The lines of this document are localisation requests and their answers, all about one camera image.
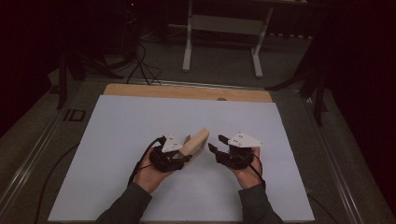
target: dark sleeve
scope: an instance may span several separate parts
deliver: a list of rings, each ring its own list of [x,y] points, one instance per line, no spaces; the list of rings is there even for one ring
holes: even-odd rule
[[[239,190],[244,224],[283,223],[274,212],[262,185]]]
[[[149,205],[151,198],[149,193],[140,188],[136,183],[132,183],[111,204],[110,208],[96,219],[95,223],[137,224]]]

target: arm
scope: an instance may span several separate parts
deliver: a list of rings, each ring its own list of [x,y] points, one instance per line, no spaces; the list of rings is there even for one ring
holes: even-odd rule
[[[142,160],[140,164],[141,169],[137,172],[134,182],[131,183],[127,190],[111,204],[95,223],[98,224],[137,224],[143,216],[149,202],[151,195],[161,182],[172,172],[162,173],[150,166],[149,153]]]
[[[254,147],[253,154],[256,158],[251,165],[260,171],[261,164],[258,159],[260,157],[260,149]],[[271,204],[268,202],[265,188],[262,185],[262,179],[250,167],[243,170],[232,169],[232,171],[239,185],[242,187],[242,190],[239,190],[239,197],[242,204],[244,224],[283,223],[282,219],[274,212]]]

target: white desk frame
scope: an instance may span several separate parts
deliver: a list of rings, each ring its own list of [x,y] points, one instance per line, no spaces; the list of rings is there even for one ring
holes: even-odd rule
[[[189,17],[187,21],[187,44],[184,52],[183,72],[190,71],[192,50],[191,33],[192,29],[194,29],[241,35],[257,35],[259,40],[257,45],[251,49],[251,57],[256,77],[262,78],[262,66],[260,64],[259,51],[262,47],[262,41],[264,40],[273,10],[274,9],[272,7],[268,8],[264,21],[195,15],[192,13],[192,0],[190,0]]]

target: dark background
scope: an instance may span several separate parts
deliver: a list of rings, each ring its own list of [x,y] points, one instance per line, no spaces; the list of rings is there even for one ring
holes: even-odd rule
[[[121,38],[109,39],[108,34],[124,34],[124,4],[110,2],[1,3],[0,136],[50,89],[47,74],[58,67],[61,34],[91,57],[120,48]],[[187,17],[187,1],[165,3],[151,0],[140,5],[142,21],[159,32],[166,32],[166,23],[183,24]],[[396,44],[392,32],[396,6],[393,1],[342,1],[335,6],[327,18],[319,8],[280,7],[269,32],[285,38],[316,36],[299,69],[320,66],[328,70],[326,86],[396,214]]]

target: hand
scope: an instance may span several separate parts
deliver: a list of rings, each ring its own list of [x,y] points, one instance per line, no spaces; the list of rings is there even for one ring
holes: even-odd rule
[[[259,158],[260,157],[260,148],[259,147],[253,147],[253,154]],[[258,171],[260,172],[262,170],[260,161],[254,157],[253,162],[251,165]],[[239,182],[239,185],[242,187],[242,189],[250,189],[251,187],[254,187],[256,185],[259,185],[262,180],[261,178],[253,172],[253,170],[250,167],[247,167],[243,170],[234,170],[230,169],[233,171],[233,174],[236,176],[236,179]]]
[[[172,174],[173,172],[163,173],[161,171],[156,170],[149,160],[149,154],[153,148],[151,148],[148,153],[146,154],[145,158],[143,159],[142,163],[140,164],[139,168],[142,168],[137,171],[137,174],[134,178],[134,182],[140,186],[142,189],[147,191],[148,193],[152,193],[158,186],[160,186],[161,182]]]

